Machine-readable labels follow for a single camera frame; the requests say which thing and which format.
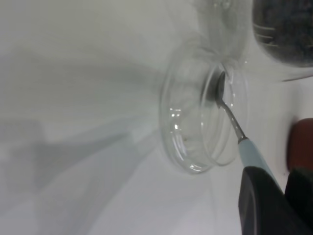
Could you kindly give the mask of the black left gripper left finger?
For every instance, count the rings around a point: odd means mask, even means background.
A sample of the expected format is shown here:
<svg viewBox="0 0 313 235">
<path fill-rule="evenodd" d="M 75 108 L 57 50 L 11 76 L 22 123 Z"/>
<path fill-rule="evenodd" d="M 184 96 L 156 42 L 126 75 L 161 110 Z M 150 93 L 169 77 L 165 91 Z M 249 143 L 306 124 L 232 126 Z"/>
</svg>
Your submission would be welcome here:
<svg viewBox="0 0 313 235">
<path fill-rule="evenodd" d="M 311 235 L 313 219 L 302 219 L 273 178 L 258 167 L 245 167 L 238 201 L 244 235 Z"/>
</svg>

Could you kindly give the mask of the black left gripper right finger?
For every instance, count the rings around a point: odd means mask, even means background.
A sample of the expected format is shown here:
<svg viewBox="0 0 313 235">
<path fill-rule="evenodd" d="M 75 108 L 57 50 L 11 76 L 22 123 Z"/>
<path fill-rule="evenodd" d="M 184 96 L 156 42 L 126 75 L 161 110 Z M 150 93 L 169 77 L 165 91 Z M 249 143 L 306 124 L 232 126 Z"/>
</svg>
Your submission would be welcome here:
<svg viewBox="0 0 313 235">
<path fill-rule="evenodd" d="M 313 172 L 293 169 L 288 177 L 285 197 L 302 219 L 313 218 Z"/>
</svg>

